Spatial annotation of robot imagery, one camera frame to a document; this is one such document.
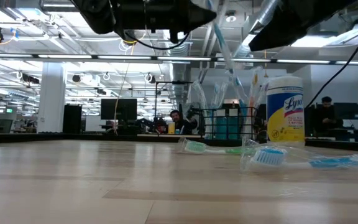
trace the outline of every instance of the toothbrush head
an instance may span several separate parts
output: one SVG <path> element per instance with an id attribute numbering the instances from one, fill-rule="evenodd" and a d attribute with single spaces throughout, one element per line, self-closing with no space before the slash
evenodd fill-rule
<path id="1" fill-rule="evenodd" d="M 280 166 L 287 152 L 278 149 L 261 149 L 252 158 L 253 162 L 268 166 Z"/>

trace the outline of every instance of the person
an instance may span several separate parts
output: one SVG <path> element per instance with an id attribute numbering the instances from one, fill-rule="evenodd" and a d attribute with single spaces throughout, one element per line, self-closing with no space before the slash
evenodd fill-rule
<path id="1" fill-rule="evenodd" d="M 170 113 L 172 121 L 175 122 L 175 130 L 180 130 L 180 134 L 192 134 L 193 129 L 197 128 L 197 120 L 194 118 L 183 119 L 178 110 L 173 110 Z"/>
<path id="2" fill-rule="evenodd" d="M 329 129 L 336 128 L 337 120 L 335 118 L 335 108 L 332 105 L 333 99 L 325 96 L 321 99 L 323 106 L 316 110 L 316 131 L 325 132 Z"/>

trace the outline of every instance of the pillar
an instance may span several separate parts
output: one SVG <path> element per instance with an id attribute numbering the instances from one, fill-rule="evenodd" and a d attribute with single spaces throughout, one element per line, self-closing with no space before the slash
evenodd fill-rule
<path id="1" fill-rule="evenodd" d="M 63 63 L 44 62 L 37 132 L 63 131 L 67 74 Z"/>

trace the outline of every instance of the black equipment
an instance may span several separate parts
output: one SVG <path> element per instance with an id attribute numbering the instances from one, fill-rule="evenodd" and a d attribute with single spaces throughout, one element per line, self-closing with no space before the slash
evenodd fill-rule
<path id="1" fill-rule="evenodd" d="M 358 103 L 334 103 L 336 119 L 358 120 Z"/>
<path id="2" fill-rule="evenodd" d="M 63 133 L 80 134 L 81 115 L 82 106 L 65 105 L 65 114 L 63 116 Z"/>
<path id="3" fill-rule="evenodd" d="M 101 119 L 114 119 L 117 99 L 101 100 Z M 118 120 L 136 120 L 137 119 L 137 99 L 119 99 L 117 105 Z"/>
<path id="4" fill-rule="evenodd" d="M 309 28 L 330 18 L 356 0 L 282 0 L 272 20 L 249 43 L 251 51 L 293 44 L 307 34 Z"/>
<path id="5" fill-rule="evenodd" d="M 115 32 L 133 41 L 134 30 L 169 29 L 170 40 L 178 43 L 179 32 L 185 34 L 211 22 L 216 13 L 190 0 L 71 0 L 85 21 L 97 34 Z"/>

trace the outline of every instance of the clear plastic bag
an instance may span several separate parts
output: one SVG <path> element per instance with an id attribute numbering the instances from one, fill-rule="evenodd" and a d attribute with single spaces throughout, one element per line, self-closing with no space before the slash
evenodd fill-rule
<path id="1" fill-rule="evenodd" d="M 229 154 L 241 155 L 242 147 L 213 147 L 205 143 L 188 140 L 186 138 L 179 139 L 175 151 L 185 154 Z"/>
<path id="2" fill-rule="evenodd" d="M 300 147 L 270 142 L 243 143 L 242 172 L 286 172 L 291 170 L 358 169 L 358 154 L 351 156 L 321 156 Z"/>

